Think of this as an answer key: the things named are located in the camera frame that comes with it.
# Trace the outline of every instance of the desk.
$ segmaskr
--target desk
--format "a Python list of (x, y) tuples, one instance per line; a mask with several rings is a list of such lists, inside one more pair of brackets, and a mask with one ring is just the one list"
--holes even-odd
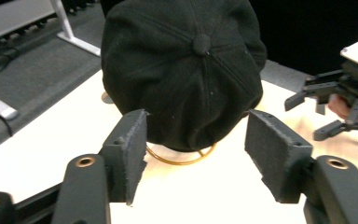
[[(257, 107), (273, 114), (314, 145), (314, 156), (333, 154), (358, 166), (358, 135), (342, 133), (323, 142), (311, 140), (313, 130), (333, 121), (314, 112), (307, 101), (284, 112), (293, 93), (267, 82)], [(102, 72), (97, 73), (50, 110), (0, 146), (0, 191), (18, 203), (62, 182), (67, 163), (78, 155), (98, 153), (121, 118), (114, 105), (102, 102)], [(149, 155), (132, 207), (111, 203), (112, 223), (305, 223), (299, 204), (275, 203), (244, 151), (247, 118), (218, 143), (205, 160), (172, 166)], [(189, 160), (198, 153), (178, 153), (150, 145), (172, 160)]]

